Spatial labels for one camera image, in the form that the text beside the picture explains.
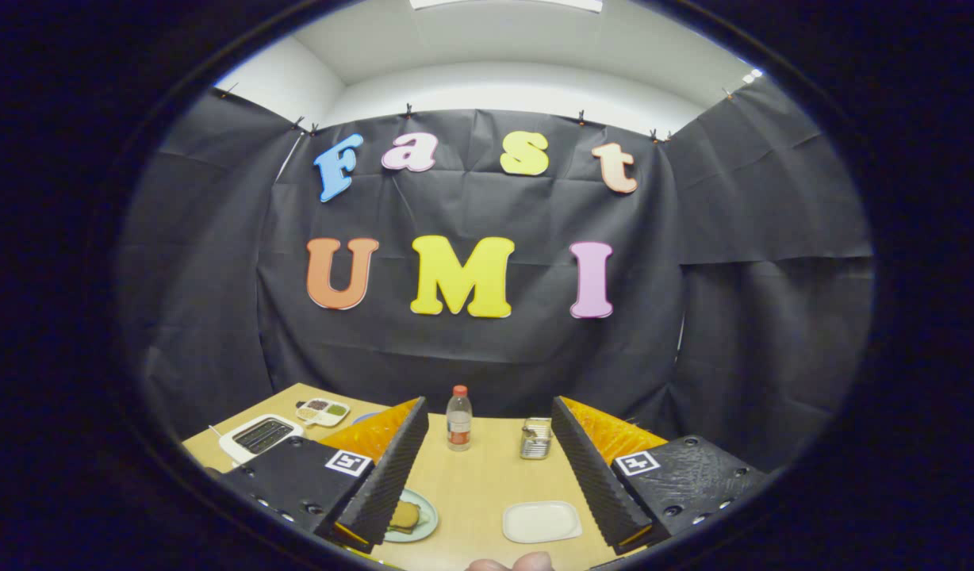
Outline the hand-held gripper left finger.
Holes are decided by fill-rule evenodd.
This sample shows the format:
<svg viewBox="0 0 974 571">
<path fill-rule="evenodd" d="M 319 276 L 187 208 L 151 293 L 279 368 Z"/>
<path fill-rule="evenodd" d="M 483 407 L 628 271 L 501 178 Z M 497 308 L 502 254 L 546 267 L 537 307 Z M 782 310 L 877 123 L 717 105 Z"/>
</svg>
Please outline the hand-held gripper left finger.
<svg viewBox="0 0 974 571">
<path fill-rule="evenodd" d="M 428 430 L 417 397 L 320 441 L 291 436 L 217 480 L 309 534 L 365 554 L 383 543 Z"/>
</svg>

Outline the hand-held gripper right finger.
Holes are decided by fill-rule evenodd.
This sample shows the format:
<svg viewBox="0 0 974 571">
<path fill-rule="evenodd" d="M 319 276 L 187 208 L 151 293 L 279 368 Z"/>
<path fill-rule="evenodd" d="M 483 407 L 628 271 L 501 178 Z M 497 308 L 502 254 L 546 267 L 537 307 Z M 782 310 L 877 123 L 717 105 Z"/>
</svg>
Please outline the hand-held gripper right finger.
<svg viewBox="0 0 974 571">
<path fill-rule="evenodd" d="M 551 426 L 604 542 L 619 554 L 711 520 L 766 474 L 701 436 L 673 440 L 569 397 Z"/>
</svg>

